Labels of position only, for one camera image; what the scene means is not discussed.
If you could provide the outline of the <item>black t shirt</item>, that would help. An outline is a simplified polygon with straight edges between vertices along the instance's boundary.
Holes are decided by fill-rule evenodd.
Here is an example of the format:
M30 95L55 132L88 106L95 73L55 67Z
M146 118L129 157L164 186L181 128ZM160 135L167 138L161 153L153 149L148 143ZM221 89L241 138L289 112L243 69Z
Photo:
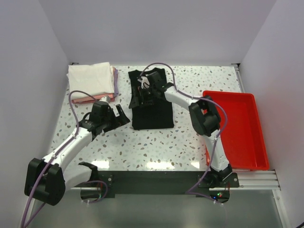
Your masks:
M158 72L165 82L167 82L165 69L155 67L146 71L146 75ZM137 88L141 83L137 80L141 71L134 70L128 72L131 81L131 99L134 97L133 88ZM170 129L174 127L172 103L161 99L156 99L154 105L141 106L132 109L132 127L135 130L157 130Z

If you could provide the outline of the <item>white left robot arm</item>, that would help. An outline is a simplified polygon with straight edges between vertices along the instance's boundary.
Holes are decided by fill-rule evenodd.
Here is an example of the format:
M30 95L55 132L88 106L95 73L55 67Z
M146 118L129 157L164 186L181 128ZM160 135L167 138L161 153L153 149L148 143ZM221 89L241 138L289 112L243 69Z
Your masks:
M107 102L93 103L92 110L76 125L72 134L53 152L42 159L34 158L28 164L24 193L49 205L58 204L66 191L85 183L94 186L98 182L97 168L81 162L84 169L68 174L67 166L98 135L112 131L130 122L122 107L113 109Z

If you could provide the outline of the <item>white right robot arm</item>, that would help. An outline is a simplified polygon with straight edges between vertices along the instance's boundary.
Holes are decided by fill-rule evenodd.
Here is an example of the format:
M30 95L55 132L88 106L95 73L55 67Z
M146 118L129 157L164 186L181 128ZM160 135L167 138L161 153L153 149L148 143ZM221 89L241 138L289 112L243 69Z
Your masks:
M225 155L220 139L221 118L210 96L192 97L178 91L167 82L164 69L155 68L148 73L138 70L128 73L131 82L132 127L135 130L170 129L173 123L173 104L186 109L191 124L198 135L205 138L206 147L212 152L212 182L221 187L228 182L232 167Z

